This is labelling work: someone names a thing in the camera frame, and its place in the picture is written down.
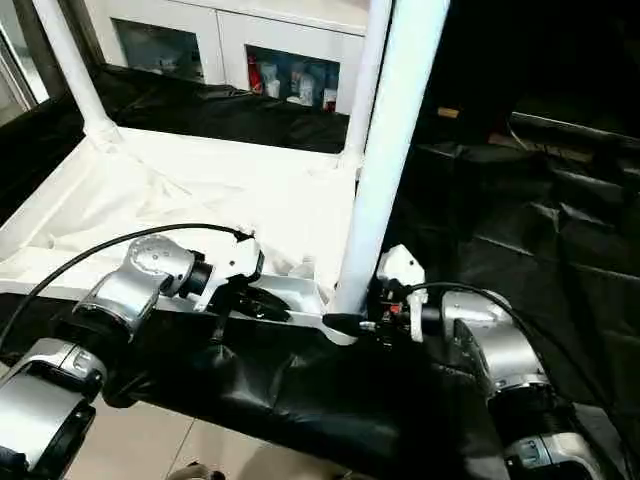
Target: white pvc pipe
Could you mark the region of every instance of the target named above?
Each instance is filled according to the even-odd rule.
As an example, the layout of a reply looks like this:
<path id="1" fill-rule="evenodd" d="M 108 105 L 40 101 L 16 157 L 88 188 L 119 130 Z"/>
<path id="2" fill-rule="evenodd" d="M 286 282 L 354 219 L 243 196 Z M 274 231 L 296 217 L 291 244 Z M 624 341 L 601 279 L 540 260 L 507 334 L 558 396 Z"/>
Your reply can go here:
<path id="1" fill-rule="evenodd" d="M 85 133 L 100 137 L 104 137 L 105 134 L 116 137 L 116 126 L 104 111 L 58 0 L 34 0 L 33 4 L 84 117 Z"/>
<path id="2" fill-rule="evenodd" d="M 361 311 L 375 272 L 449 0 L 397 0 L 333 312 Z"/>
<path id="3" fill-rule="evenodd" d="M 380 64 L 387 38 L 392 0 L 371 0 L 362 60 L 358 70 L 356 96 L 353 100 L 343 156 L 360 163 L 369 132 L 369 122 L 378 86 Z"/>

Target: black plastic sheet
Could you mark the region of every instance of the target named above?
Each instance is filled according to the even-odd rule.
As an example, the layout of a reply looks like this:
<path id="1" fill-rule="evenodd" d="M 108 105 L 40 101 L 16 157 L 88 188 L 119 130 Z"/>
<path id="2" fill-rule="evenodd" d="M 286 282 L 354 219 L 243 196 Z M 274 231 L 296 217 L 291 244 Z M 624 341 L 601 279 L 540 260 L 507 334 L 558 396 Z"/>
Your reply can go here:
<path id="1" fill-rule="evenodd" d="M 639 159 L 580 163 L 497 146 L 416 144 L 385 243 L 431 280 L 499 292 L 591 378 L 640 454 Z M 567 358 L 533 339 L 556 387 L 598 404 Z"/>
<path id="2" fill-rule="evenodd" d="M 123 126 L 342 149 L 344 116 L 113 68 L 96 84 Z M 81 127 L 65 97 L 0 129 L 3 220 L 77 144 Z M 500 147 L 416 143 L 385 240 L 404 243 L 429 279 L 490 288 L 545 325 L 597 383 L 636 447 L 639 184 L 638 163 L 626 157 L 586 165 Z M 18 301 L 0 295 L 4 318 Z M 15 361 L 69 305 L 37 299 L 2 360 Z M 213 322 L 154 313 L 123 352 L 107 401 L 155 403 L 380 477 L 505 477 L 476 382 L 456 365 L 439 365 L 411 344 L 391 353 L 365 343 L 340 348 L 319 332 L 249 321 L 229 322 L 216 344 Z M 593 403 L 563 355 L 544 338 L 534 341 L 561 391 Z"/>

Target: tiled floor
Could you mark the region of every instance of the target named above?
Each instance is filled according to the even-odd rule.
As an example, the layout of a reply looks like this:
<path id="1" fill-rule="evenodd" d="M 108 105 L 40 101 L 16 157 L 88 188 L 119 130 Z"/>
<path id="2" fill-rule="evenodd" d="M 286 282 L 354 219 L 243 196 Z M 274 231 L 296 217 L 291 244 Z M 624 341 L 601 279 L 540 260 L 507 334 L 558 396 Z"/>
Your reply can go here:
<path id="1" fill-rule="evenodd" d="M 161 480 L 199 461 L 228 480 L 331 480 L 344 469 L 147 404 L 96 402 L 98 416 L 68 480 Z"/>

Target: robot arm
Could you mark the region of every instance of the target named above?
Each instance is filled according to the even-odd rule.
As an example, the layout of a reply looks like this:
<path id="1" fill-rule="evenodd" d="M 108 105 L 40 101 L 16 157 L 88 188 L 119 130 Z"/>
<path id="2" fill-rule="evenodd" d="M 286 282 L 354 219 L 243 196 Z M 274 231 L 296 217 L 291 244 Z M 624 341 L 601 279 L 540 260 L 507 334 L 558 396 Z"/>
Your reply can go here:
<path id="1" fill-rule="evenodd" d="M 415 342 L 440 337 L 473 367 L 511 478 L 604 480 L 596 455 L 578 432 L 573 406 L 556 393 L 536 351 L 495 301 L 508 306 L 506 300 L 476 288 L 450 286 L 433 297 L 424 288 L 411 288 L 424 283 L 425 273 L 402 245 L 382 256 L 377 279 L 368 318 L 328 315 L 325 324 L 349 335 L 373 336 L 387 348 L 407 336 Z"/>
<path id="2" fill-rule="evenodd" d="M 193 294 L 204 311 L 218 287 L 256 280 L 263 258 L 252 238 L 216 264 L 161 235 L 134 241 L 56 338 L 38 340 L 0 379 L 0 479 L 62 478 L 95 417 L 91 403 L 159 296 Z"/>

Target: bottle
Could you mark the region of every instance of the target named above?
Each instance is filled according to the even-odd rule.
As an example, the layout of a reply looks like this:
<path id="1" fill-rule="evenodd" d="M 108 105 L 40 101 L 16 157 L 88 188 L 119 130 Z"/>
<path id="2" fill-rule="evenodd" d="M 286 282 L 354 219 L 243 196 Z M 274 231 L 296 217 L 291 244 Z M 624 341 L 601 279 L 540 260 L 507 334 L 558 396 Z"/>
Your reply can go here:
<path id="1" fill-rule="evenodd" d="M 262 93 L 262 78 L 260 77 L 260 72 L 258 72 L 258 65 L 256 65 L 256 57 L 253 55 L 249 55 L 247 57 L 247 62 L 249 64 L 249 89 L 253 93 Z"/>
<path id="2" fill-rule="evenodd" d="M 278 66 L 275 63 L 261 63 L 260 74 L 264 81 L 264 89 L 271 98 L 280 98 L 280 80 L 278 80 Z"/>
<path id="3" fill-rule="evenodd" d="M 313 104 L 322 105 L 322 93 L 326 88 L 327 66 L 325 62 L 314 62 L 307 68 L 309 75 L 313 77 Z"/>
<path id="4" fill-rule="evenodd" d="M 325 88 L 324 99 L 322 102 L 322 109 L 325 112 L 335 112 L 337 101 L 338 101 L 338 91 L 333 88 Z"/>
<path id="5" fill-rule="evenodd" d="M 294 62 L 291 65 L 291 95 L 299 95 L 300 93 L 300 79 L 304 74 L 305 65 L 304 62 Z"/>
<path id="6" fill-rule="evenodd" d="M 300 77 L 300 103 L 307 107 L 313 107 L 313 90 L 315 87 L 315 79 L 304 73 Z"/>

